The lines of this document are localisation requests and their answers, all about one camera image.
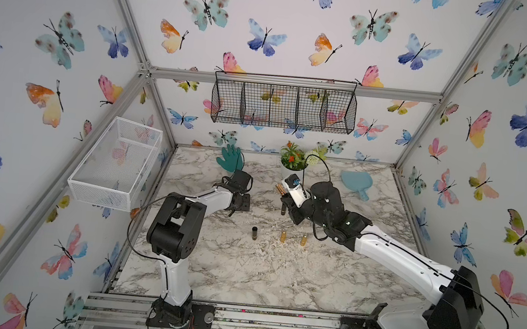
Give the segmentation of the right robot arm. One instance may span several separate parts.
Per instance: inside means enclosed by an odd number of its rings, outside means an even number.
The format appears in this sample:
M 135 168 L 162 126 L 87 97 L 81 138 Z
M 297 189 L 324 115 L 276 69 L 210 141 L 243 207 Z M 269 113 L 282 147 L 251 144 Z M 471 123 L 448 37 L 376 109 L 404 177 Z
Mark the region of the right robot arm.
M 365 216 L 346 210 L 331 182 L 305 189 L 290 175 L 277 190 L 294 224 L 310 221 L 336 244 L 385 266 L 425 297 L 410 305 L 379 304 L 364 318 L 343 320 L 341 329 L 477 329 L 484 306 L 473 271 L 454 270 L 403 246 Z

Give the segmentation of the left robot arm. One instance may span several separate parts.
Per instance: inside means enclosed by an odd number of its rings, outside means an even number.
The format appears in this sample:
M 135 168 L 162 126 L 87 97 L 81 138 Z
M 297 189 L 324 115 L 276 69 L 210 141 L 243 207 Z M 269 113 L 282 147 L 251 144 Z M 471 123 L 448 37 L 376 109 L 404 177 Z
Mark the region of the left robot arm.
M 204 218 L 218 211 L 249 211 L 250 200 L 248 193 L 218 186 L 192 197 L 175 192 L 166 196 L 146 237 L 160 262 L 161 293 L 154 310 L 164 326 L 185 327 L 192 319 L 188 257 L 199 240 Z

